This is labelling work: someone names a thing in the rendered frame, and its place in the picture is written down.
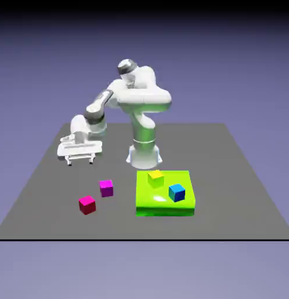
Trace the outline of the small red cube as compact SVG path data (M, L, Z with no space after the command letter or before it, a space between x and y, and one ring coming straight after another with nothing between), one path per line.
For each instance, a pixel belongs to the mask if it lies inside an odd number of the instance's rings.
M79 209L84 215L88 215L96 211L95 199L88 195L79 199Z

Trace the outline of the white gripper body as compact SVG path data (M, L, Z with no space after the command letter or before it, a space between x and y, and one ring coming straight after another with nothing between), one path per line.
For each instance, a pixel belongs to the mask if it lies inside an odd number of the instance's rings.
M95 156L102 152L101 141L87 141L82 144L76 144L74 141L61 142L57 149L57 156L65 158L69 156L70 160L89 159L90 154Z

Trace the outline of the small yellow cube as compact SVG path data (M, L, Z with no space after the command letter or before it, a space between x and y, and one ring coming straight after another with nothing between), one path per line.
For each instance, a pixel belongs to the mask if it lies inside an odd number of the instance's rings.
M151 187L157 188L164 185L164 175L160 170L148 172L148 183Z

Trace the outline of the large green box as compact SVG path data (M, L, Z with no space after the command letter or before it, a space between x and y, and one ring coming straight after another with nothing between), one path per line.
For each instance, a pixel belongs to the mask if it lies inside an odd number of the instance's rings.
M196 199L188 170L161 170L164 185L153 188L148 183L148 172L137 171L135 209L136 216L193 216ZM181 184L186 192L185 199L173 202L169 197L169 186Z

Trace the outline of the small blue cube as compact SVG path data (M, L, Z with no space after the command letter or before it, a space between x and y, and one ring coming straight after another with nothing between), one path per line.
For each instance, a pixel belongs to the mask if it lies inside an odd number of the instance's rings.
M173 202L179 202L185 199L185 188L181 184L169 186L169 197Z

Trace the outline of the small magenta cube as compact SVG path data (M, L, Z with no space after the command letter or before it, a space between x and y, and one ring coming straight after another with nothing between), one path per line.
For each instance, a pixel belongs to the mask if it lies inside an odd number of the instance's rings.
M113 196L113 182L112 180L101 180L99 182L100 194L102 197L111 197Z

